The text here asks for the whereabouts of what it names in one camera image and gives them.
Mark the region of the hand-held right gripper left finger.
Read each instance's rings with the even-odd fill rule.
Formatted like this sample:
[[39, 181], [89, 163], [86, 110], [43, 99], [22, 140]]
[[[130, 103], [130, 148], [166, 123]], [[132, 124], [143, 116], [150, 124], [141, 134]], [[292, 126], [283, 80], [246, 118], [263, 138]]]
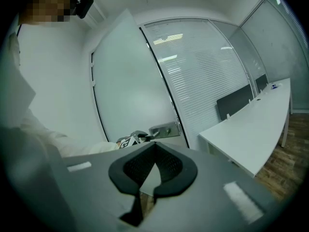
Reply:
[[155, 164], [155, 143], [147, 143], [137, 150], [115, 160], [109, 167], [110, 180], [123, 194], [134, 196], [131, 210], [120, 219], [133, 226], [138, 226], [142, 220], [140, 188]]

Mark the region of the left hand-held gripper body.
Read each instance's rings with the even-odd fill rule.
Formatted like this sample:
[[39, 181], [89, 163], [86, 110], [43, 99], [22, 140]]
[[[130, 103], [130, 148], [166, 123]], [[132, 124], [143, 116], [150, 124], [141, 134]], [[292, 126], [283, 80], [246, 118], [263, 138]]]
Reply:
[[148, 136], [148, 133], [141, 130], [136, 130], [130, 135], [118, 139], [117, 144], [119, 146], [119, 149], [130, 147], [140, 144], [142, 142], [141, 138], [145, 138], [146, 136]]

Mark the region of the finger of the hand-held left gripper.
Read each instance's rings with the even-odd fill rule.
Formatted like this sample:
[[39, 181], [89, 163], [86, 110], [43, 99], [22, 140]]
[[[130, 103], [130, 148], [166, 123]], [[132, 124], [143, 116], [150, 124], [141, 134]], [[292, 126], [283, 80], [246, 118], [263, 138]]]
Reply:
[[155, 139], [159, 135], [159, 132], [155, 132], [153, 135], [148, 135], [148, 134], [140, 134], [140, 139], [143, 142], [149, 142], [153, 139]]

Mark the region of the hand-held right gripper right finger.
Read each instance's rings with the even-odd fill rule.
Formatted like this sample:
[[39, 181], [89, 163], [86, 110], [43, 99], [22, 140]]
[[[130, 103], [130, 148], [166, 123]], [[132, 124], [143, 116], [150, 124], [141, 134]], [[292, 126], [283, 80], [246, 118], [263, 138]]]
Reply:
[[154, 161], [161, 179], [154, 189], [155, 198], [181, 195], [197, 177], [198, 169], [191, 158], [160, 142], [155, 143]]

